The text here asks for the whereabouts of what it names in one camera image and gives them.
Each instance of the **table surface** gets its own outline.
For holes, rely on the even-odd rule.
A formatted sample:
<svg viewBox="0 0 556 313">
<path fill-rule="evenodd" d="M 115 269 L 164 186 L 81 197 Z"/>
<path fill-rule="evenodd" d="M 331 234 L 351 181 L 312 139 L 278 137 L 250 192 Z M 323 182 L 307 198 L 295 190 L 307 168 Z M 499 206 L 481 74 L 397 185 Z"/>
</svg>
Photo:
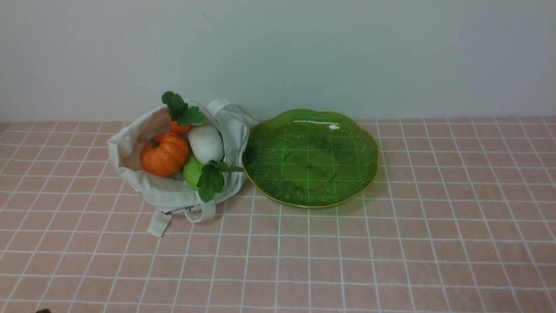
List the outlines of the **table surface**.
<svg viewBox="0 0 556 313">
<path fill-rule="evenodd" d="M 384 160 L 361 196 L 246 183 L 160 239 L 108 162 L 124 125 L 0 124 L 3 312 L 556 311 L 556 116 L 361 121 Z"/>
</svg>

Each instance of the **green glass plate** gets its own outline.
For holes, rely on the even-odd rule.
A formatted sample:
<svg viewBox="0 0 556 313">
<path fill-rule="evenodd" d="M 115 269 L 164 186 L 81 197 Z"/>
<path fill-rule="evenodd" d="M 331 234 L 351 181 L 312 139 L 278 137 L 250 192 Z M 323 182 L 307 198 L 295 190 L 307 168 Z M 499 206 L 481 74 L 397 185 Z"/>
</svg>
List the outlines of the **green glass plate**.
<svg viewBox="0 0 556 313">
<path fill-rule="evenodd" d="M 291 110 L 258 124 L 243 154 L 245 173 L 288 206 L 335 207 L 375 180 L 379 146 L 345 115 Z"/>
</svg>

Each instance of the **fake produce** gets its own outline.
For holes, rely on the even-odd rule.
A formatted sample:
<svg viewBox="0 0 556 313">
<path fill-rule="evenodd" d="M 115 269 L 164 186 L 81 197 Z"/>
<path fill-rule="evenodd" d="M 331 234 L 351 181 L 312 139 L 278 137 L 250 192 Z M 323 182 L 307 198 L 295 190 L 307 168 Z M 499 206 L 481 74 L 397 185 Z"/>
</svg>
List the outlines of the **fake produce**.
<svg viewBox="0 0 556 313">
<path fill-rule="evenodd" d="M 162 103 L 168 107 L 170 130 L 178 135 L 188 132 L 191 126 L 205 123 L 205 117 L 199 112 L 199 108 L 197 106 L 190 107 L 179 94 L 166 91 L 162 95 Z"/>
<path fill-rule="evenodd" d="M 216 127 L 205 124 L 196 126 L 187 133 L 193 154 L 203 164 L 219 162 L 224 157 L 224 142 Z"/>
<path fill-rule="evenodd" d="M 187 185 L 199 192 L 203 202 L 214 199 L 214 195 L 221 193 L 224 187 L 224 172 L 243 172 L 243 168 L 229 167 L 224 162 L 210 161 L 208 164 L 200 163 L 195 156 L 183 167 L 183 176 Z"/>
<path fill-rule="evenodd" d="M 178 134 L 169 131 L 151 138 L 139 158 L 145 171 L 169 177 L 180 170 L 188 156 L 187 143 Z"/>
</svg>

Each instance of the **small pumpkin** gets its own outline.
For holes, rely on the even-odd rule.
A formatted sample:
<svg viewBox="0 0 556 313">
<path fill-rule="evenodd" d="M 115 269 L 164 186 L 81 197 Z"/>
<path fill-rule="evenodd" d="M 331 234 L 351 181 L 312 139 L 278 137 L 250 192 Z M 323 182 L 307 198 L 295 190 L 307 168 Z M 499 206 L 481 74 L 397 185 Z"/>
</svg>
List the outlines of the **small pumpkin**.
<svg viewBox="0 0 556 313">
<path fill-rule="evenodd" d="M 188 157 L 187 143 L 169 131 L 149 139 L 141 151 L 140 161 L 146 172 L 169 177 L 181 169 Z"/>
<path fill-rule="evenodd" d="M 172 117 L 168 117 L 168 124 L 170 125 L 170 130 L 178 135 L 183 135 L 189 131 L 191 124 L 178 125 L 177 121 L 172 121 Z"/>
</svg>

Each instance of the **canvas tote bag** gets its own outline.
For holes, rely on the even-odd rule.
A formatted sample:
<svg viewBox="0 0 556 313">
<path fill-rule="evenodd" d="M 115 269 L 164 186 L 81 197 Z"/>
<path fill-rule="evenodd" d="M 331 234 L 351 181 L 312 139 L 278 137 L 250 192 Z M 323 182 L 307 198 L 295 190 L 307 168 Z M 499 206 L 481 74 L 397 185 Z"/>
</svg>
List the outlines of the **canvas tote bag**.
<svg viewBox="0 0 556 313">
<path fill-rule="evenodd" d="M 206 123 L 214 125 L 224 141 L 224 162 L 230 166 L 242 167 L 241 157 L 245 151 L 249 131 L 259 123 L 242 107 L 225 100 L 214 100 L 208 105 L 195 100 L 186 100 L 190 106 L 198 106 L 206 118 Z M 224 173 L 224 188 L 214 199 L 204 203 L 196 190 L 192 190 L 177 173 L 172 178 L 162 178 L 143 170 L 139 155 L 149 138 L 169 131 L 166 106 L 140 117 L 108 140 L 110 162 L 116 172 L 145 201 L 156 207 L 151 218 L 148 233 L 162 237 L 174 214 L 183 213 L 193 223 L 211 219 L 215 215 L 216 204 L 235 195 L 243 185 L 244 173 Z"/>
</svg>

